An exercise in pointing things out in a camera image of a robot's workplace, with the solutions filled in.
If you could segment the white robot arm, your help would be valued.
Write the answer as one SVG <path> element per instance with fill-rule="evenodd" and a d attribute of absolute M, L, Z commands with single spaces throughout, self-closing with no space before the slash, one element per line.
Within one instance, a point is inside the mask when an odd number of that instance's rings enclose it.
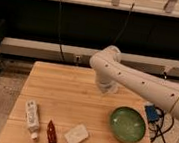
<path fill-rule="evenodd" d="M 95 83 L 101 92 L 113 93 L 122 84 L 179 121 L 179 84 L 122 65 L 121 51 L 115 45 L 95 53 L 89 64 L 96 73 Z"/>

